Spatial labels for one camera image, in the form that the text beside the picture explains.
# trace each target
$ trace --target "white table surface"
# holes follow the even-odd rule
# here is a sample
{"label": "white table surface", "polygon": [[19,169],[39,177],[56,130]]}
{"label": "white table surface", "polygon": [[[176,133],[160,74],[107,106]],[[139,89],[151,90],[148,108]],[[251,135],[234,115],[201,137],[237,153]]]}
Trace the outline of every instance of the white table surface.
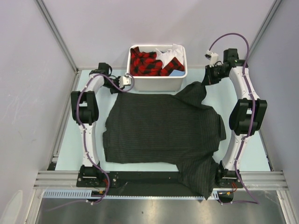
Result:
{"label": "white table surface", "polygon": [[[88,80],[90,70],[84,70],[81,73],[77,90],[82,90]],[[125,70],[114,70],[112,75],[124,75]],[[204,69],[189,69],[186,78],[183,80],[182,88],[194,81],[202,81],[205,74]],[[223,118],[227,138],[220,142],[219,150],[214,153],[216,162],[220,162],[224,157],[231,137],[228,119],[237,102],[234,86],[229,78],[220,81],[219,84],[206,87],[207,95],[203,104],[212,106]],[[168,93],[176,92],[141,92],[141,93]],[[102,134],[105,131],[105,122],[112,109],[117,94],[110,94],[109,89],[103,87],[98,91],[96,98],[100,111],[100,117],[96,125],[96,145],[100,158],[101,167],[107,171],[177,171],[177,167],[168,163],[128,163],[119,164],[106,162],[104,148],[102,144]],[[82,165],[83,149],[78,125],[71,117],[71,112],[64,139],[61,145],[56,170],[79,170]],[[241,160],[241,171],[269,171],[269,165],[262,145],[259,132],[256,132],[249,140],[243,158]]]}

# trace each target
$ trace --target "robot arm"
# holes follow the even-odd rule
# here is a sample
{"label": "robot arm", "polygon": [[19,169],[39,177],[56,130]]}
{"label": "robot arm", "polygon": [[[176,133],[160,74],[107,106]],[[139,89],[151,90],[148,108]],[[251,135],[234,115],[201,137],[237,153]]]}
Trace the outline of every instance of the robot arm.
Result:
{"label": "robot arm", "polygon": [[[95,144],[95,127],[96,121],[99,118],[99,109],[95,96],[98,90],[100,87],[105,86],[110,88],[111,93],[115,93],[117,89],[123,89],[125,86],[131,85],[131,79],[128,76],[117,77],[110,79],[110,81],[105,79],[104,76],[109,77],[111,75],[109,74],[109,69],[111,69],[111,67],[108,64],[99,63],[99,68],[90,73],[89,80],[84,87],[84,93],[79,107],[77,107],[77,104],[81,91],[73,91],[71,93],[72,116],[79,124],[83,142],[82,164],[84,167],[92,167],[93,163],[98,165],[100,162]],[[77,109],[79,109],[79,118],[83,125],[77,120]]]}
{"label": "robot arm", "polygon": [[[239,172],[240,161],[249,139],[261,127],[267,102],[261,100],[256,94],[249,78],[247,65],[243,74],[245,60],[239,59],[237,49],[225,50],[223,64],[221,65],[215,63],[215,61],[218,61],[218,55],[214,52],[207,51],[206,58],[210,60],[210,64],[206,66],[202,84],[217,84],[222,78],[229,77],[233,82],[238,98],[237,104],[229,117],[229,127],[232,130],[232,134],[228,150],[220,162],[219,173],[216,176],[218,185],[222,187],[231,186],[232,182],[237,182],[236,172]],[[252,128],[250,135],[248,135],[251,123]]]}

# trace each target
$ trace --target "white wall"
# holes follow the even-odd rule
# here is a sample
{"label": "white wall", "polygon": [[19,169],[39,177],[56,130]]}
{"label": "white wall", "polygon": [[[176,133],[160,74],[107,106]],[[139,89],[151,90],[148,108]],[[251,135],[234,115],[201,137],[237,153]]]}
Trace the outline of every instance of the white wall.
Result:
{"label": "white wall", "polygon": [[[126,67],[134,44],[180,43],[189,66],[206,65],[206,50],[222,34],[239,32],[251,43],[274,0],[44,0],[78,67],[107,62]],[[229,37],[215,51],[242,39]]]}
{"label": "white wall", "polygon": [[21,223],[74,73],[33,0],[1,1],[0,27],[0,217],[22,190]]}
{"label": "white wall", "polygon": [[270,159],[283,170],[299,210],[299,1],[285,0],[249,62],[255,90],[268,102],[262,125]]}

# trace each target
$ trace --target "red and black checkered fabric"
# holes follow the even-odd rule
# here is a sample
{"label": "red and black checkered fabric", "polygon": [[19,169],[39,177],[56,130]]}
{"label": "red and black checkered fabric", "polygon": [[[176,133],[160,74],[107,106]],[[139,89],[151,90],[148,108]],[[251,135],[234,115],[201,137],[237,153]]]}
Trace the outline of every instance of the red and black checkered fabric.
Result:
{"label": "red and black checkered fabric", "polygon": [[140,52],[139,47],[131,49],[130,74],[132,76],[169,76],[173,70],[185,71],[174,57],[163,69],[162,61],[156,60],[156,52]]}

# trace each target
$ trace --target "metal extrusion bar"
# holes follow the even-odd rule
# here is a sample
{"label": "metal extrusion bar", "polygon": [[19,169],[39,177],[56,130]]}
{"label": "metal extrusion bar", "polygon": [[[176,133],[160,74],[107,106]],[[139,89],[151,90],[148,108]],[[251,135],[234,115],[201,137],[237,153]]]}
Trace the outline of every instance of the metal extrusion bar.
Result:
{"label": "metal extrusion bar", "polygon": [[277,12],[279,6],[281,5],[283,0],[275,0],[268,12],[268,14],[266,15],[266,18],[264,19],[259,31],[257,32],[251,46],[249,49],[249,57],[252,55],[252,53],[254,52],[257,44],[259,43],[259,41],[261,40],[262,36],[264,35],[267,27],[269,26],[270,22],[272,21],[275,13]]}
{"label": "metal extrusion bar", "polygon": [[35,1],[37,3],[37,6],[39,7],[43,17],[45,18],[51,32],[53,33],[55,39],[57,40],[58,45],[60,46],[61,50],[63,51],[64,55],[66,56],[70,66],[72,67],[74,72],[77,72],[78,69],[76,67],[76,64],[75,64],[68,48],[66,47],[66,44],[63,41],[62,36],[60,35],[60,33],[59,33],[59,31],[58,31],[58,29],[57,29],[51,15],[50,15],[50,13],[49,13],[49,11],[48,11],[44,1],[43,0],[35,0]]}
{"label": "metal extrusion bar", "polygon": [[264,138],[264,132],[263,132],[263,127],[261,127],[261,129],[258,131],[259,134],[260,134],[260,138],[261,138],[261,141],[262,141],[262,145],[263,145],[263,149],[266,153],[266,158],[267,158],[267,161],[268,161],[268,164],[269,164],[269,168],[271,171],[274,171],[274,168],[273,168],[273,165],[272,165],[272,162],[270,160],[270,156],[269,156],[269,153],[268,153],[268,146],[267,146],[267,143],[266,143],[266,140]]}
{"label": "metal extrusion bar", "polygon": [[40,209],[42,199],[43,199],[43,189],[36,189],[33,198],[32,203],[29,208],[29,212],[27,214],[27,217],[25,218],[25,224],[35,224],[38,216],[38,211]]}
{"label": "metal extrusion bar", "polygon": [[290,192],[286,190],[277,191],[277,196],[279,198],[279,202],[281,205],[281,209],[283,211],[285,221],[287,224],[297,224],[298,216],[296,211],[292,208],[292,200],[290,196]]}
{"label": "metal extrusion bar", "polygon": [[[288,190],[283,172],[240,172],[250,190]],[[78,171],[40,171],[35,189],[92,189],[76,187]]]}
{"label": "metal extrusion bar", "polygon": [[[75,76],[75,79],[74,79],[73,84],[71,86],[70,92],[77,89],[80,76],[81,76],[81,71],[79,71],[77,73],[77,75]],[[60,152],[60,147],[61,147],[61,144],[62,144],[62,141],[63,141],[63,137],[64,137],[67,121],[69,119],[70,111],[71,111],[71,98],[69,97],[68,101],[67,101],[67,104],[66,104],[66,107],[65,107],[65,110],[64,110],[63,118],[62,118],[62,121],[61,121],[61,126],[59,128],[59,132],[58,132],[58,135],[57,135],[58,142],[55,145],[55,151],[54,151],[54,154],[57,154],[57,156],[59,155],[59,152]]]}

